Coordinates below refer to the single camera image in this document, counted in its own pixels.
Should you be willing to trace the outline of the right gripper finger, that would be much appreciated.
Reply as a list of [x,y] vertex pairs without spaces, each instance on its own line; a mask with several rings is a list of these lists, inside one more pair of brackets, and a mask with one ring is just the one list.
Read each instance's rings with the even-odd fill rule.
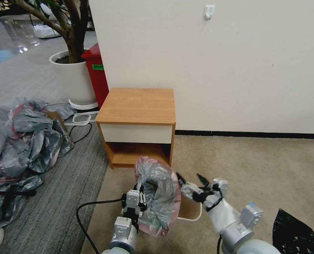
[[211,183],[208,181],[207,178],[197,173],[197,177],[200,180],[200,182],[203,184],[202,187],[199,187],[202,190],[211,190]]
[[190,200],[200,200],[200,195],[203,193],[203,190],[195,184],[187,182],[179,173],[176,173],[176,176],[182,194]]

